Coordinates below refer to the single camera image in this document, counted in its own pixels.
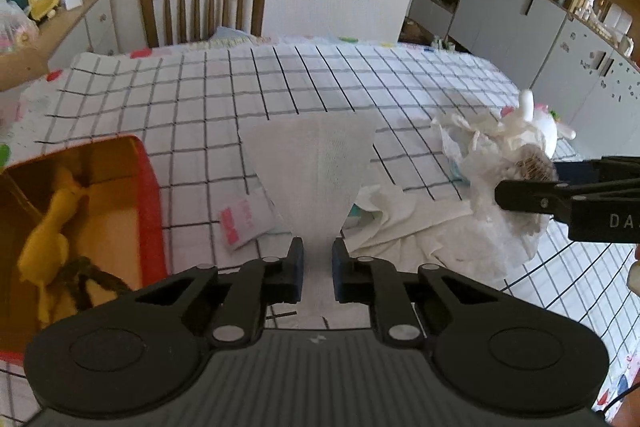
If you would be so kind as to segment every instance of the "checkered tablecloth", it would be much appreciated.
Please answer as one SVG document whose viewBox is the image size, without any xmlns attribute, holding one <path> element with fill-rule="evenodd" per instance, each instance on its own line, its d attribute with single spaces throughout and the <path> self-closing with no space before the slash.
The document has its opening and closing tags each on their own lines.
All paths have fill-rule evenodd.
<svg viewBox="0 0 640 427">
<path fill-rule="evenodd" d="M 114 134 L 138 136 L 161 185 L 172 272 L 201 263 L 233 270 L 287 252 L 291 235 L 283 227 L 234 253 L 223 246 L 216 209 L 259 187 L 239 143 L 242 127 L 315 111 L 366 112 L 377 122 L 372 161 L 395 184 L 435 200 L 461 198 L 465 189 L 453 179 L 431 120 L 450 111 L 498 114 L 518 94 L 471 55 L 309 43 L 142 59 L 83 54 L 55 84 L 46 114 L 26 115 L 15 134 L 15 159 Z M 577 158 L 563 140 L 557 156 Z M 638 342 L 640 302 L 625 283 L 632 261 L 630 246 L 573 243 L 552 221 L 535 259 L 501 289 L 596 331 L 612 360 L 609 386 Z M 274 306 L 267 325 L 288 327 L 294 314 L 292 306 Z M 20 368 L 6 364 L 2 372 L 0 415 L 18 424 L 36 410 L 33 394 Z"/>
</svg>

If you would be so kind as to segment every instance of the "ribbed gray surface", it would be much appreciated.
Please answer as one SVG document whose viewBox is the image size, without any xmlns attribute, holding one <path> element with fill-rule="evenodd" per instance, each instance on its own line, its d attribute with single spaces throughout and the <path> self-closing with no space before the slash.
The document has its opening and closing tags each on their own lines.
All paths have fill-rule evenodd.
<svg viewBox="0 0 640 427">
<path fill-rule="evenodd" d="M 266 330 L 214 356 L 181 397 L 142 415 L 79 420 L 47 410 L 33 427 L 604 427 L 591 411 L 518 420 L 479 410 L 438 380 L 420 353 L 369 330 Z"/>
</svg>

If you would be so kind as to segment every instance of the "silver screw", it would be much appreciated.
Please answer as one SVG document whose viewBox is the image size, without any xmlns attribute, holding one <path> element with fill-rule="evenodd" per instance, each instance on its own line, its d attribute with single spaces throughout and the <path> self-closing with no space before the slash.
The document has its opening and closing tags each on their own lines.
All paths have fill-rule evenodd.
<svg viewBox="0 0 640 427">
<path fill-rule="evenodd" d="M 420 330 L 411 324 L 396 324 L 389 328 L 389 336 L 396 341 L 412 341 L 420 336 Z"/>
<path fill-rule="evenodd" d="M 220 326 L 213 330 L 213 338 L 220 342 L 235 342 L 244 337 L 244 330 L 238 326 Z"/>
</svg>

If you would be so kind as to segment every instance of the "red box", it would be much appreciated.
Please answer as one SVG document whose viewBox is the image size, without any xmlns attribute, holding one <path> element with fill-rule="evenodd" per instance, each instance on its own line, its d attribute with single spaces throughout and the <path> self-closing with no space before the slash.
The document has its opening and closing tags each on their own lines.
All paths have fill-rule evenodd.
<svg viewBox="0 0 640 427">
<path fill-rule="evenodd" d="M 62 229 L 71 256 L 84 255 L 133 290 L 167 277 L 162 240 L 158 181 L 142 142 L 122 136 L 40 156 L 7 168 L 6 172 L 41 213 L 52 196 L 53 172 L 68 168 L 88 190 L 76 215 Z M 37 289 L 20 281 L 16 262 L 33 217 L 0 185 L 0 235 L 10 231 L 0 245 L 0 360 L 22 364 L 22 354 L 40 330 Z M 114 294 L 93 286 L 94 305 Z M 70 296 L 60 292 L 52 320 L 75 312 Z"/>
</svg>

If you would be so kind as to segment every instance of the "rubber chicken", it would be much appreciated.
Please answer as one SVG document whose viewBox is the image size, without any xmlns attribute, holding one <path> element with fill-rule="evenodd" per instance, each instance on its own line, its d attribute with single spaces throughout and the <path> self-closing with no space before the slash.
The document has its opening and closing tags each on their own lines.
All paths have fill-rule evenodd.
<svg viewBox="0 0 640 427">
<path fill-rule="evenodd" d="M 49 209 L 27 238 L 20 257 L 20 280 L 38 288 L 38 319 L 50 323 L 50 299 L 47 286 L 55 279 L 69 257 L 69 243 L 61 234 L 62 227 L 76 215 L 78 204 L 87 193 L 66 168 L 59 168 L 54 179 Z"/>
</svg>

